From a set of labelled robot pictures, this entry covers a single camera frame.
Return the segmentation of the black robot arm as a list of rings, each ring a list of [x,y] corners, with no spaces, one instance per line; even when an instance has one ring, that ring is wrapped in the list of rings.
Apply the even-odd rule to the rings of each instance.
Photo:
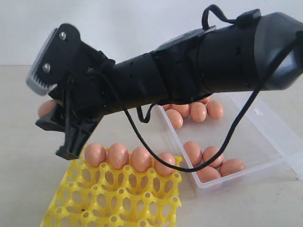
[[[34,72],[40,95],[59,101],[36,121],[65,133],[57,155],[77,159],[101,119],[148,104],[189,104],[213,93],[254,90],[272,60],[302,32],[281,12],[240,15],[231,26],[200,28],[116,63],[61,24],[46,41]]]

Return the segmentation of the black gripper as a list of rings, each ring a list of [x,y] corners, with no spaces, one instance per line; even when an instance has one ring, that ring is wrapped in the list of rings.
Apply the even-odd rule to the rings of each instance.
[[[39,117],[35,125],[44,131],[65,133],[65,141],[56,155],[65,160],[74,160],[80,153],[104,115],[123,111],[113,90],[105,79],[112,76],[113,59],[103,61],[77,60],[75,62],[51,61],[50,75],[57,86],[49,96],[58,101],[47,114]],[[66,105],[69,115],[77,118],[65,120]]]

